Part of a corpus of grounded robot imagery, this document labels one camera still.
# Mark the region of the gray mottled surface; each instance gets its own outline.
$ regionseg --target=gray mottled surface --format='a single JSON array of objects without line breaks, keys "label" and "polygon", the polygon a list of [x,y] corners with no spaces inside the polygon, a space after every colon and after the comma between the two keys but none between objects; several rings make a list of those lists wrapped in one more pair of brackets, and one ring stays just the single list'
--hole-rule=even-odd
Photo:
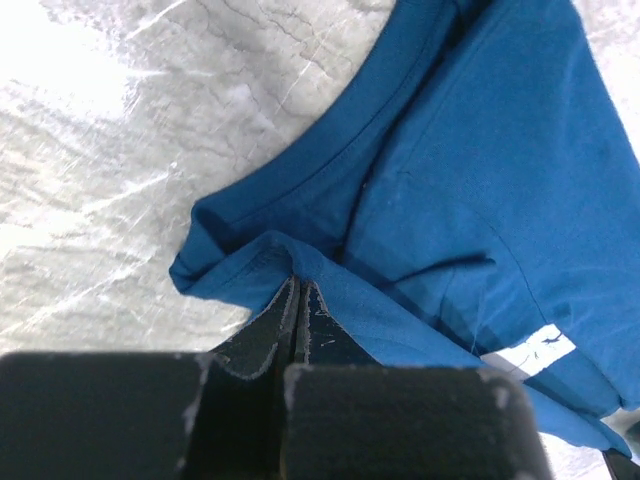
[{"label": "gray mottled surface", "polygon": [[[638,152],[640,1],[576,3]],[[392,4],[0,2],[0,352],[228,336],[244,312],[167,276],[189,209],[321,115]],[[559,478],[606,478],[594,452],[554,442]]]}]

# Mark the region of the folded garment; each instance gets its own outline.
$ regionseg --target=folded garment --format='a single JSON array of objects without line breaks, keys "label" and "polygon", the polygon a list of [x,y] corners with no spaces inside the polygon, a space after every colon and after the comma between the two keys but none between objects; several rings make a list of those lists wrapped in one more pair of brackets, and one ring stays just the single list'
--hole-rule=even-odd
[{"label": "folded garment", "polygon": [[640,407],[640,169],[569,0],[398,0],[170,273],[256,312],[298,275],[379,362],[502,362],[542,431],[630,456],[599,419]]}]

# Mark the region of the blue cloth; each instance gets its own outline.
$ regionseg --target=blue cloth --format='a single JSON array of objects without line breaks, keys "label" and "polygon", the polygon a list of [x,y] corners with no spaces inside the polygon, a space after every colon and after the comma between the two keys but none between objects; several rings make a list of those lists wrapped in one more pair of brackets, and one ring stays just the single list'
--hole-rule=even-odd
[{"label": "blue cloth", "polygon": [[640,170],[569,0],[398,0],[333,106],[199,200],[178,290],[260,311],[295,273],[387,365],[482,365],[555,325],[539,427],[640,407]]}]

